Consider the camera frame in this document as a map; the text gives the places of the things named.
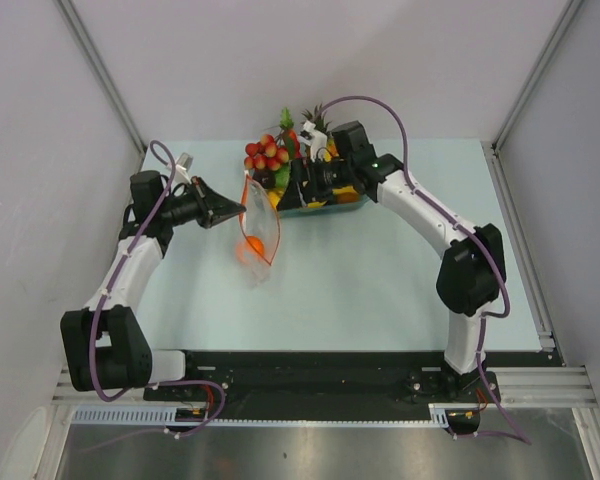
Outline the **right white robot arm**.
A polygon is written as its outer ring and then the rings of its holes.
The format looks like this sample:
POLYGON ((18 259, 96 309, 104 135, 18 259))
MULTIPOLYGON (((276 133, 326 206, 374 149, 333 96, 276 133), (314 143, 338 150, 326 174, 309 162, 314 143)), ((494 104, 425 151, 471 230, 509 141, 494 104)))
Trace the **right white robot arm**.
POLYGON ((443 393, 464 401, 477 389, 473 373, 484 361, 484 325, 488 307, 506 299, 503 239, 492 225, 465 225, 413 180, 405 162, 378 155, 358 121, 325 135, 310 121, 301 140, 306 157, 290 161, 289 182, 277 204, 280 211, 300 211, 328 203, 339 188, 353 187, 361 196, 394 212, 424 238, 441 259, 436 292, 449 311, 441 376, 443 393))

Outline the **clear zip top bag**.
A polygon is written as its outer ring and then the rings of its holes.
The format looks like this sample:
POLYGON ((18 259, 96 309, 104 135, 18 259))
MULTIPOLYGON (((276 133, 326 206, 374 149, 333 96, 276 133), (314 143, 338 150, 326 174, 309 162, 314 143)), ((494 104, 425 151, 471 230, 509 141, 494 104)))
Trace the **clear zip top bag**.
POLYGON ((266 190, 249 173, 244 176, 241 203, 246 207, 246 212, 238 216, 241 236, 235 245, 235 257, 247 284, 256 287, 270 278, 280 244, 280 219, 266 190), (249 251, 245 245, 245 238, 249 235, 262 240, 265 246, 264 257, 249 251))

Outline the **orange fruit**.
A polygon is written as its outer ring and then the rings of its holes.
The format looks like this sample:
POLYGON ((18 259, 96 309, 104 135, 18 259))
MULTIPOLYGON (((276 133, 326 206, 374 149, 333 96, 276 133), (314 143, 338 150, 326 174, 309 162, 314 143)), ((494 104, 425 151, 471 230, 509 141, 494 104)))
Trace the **orange fruit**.
POLYGON ((257 236, 249 235, 245 238, 245 245, 250 252, 259 255, 260 257, 265 256, 265 246, 262 240, 257 236))

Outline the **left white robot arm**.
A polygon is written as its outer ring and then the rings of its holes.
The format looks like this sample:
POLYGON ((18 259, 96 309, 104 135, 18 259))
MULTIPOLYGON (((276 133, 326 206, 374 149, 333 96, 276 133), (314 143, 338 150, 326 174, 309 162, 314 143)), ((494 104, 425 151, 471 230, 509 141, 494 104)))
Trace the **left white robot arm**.
POLYGON ((171 393, 187 400, 199 392, 200 374, 186 366, 183 351, 151 348, 136 313, 175 227, 195 222, 209 229, 246 208, 199 177, 171 186, 155 170, 133 175, 130 191, 116 256, 100 289, 60 322, 69 375, 79 392, 109 393, 166 382, 171 393))

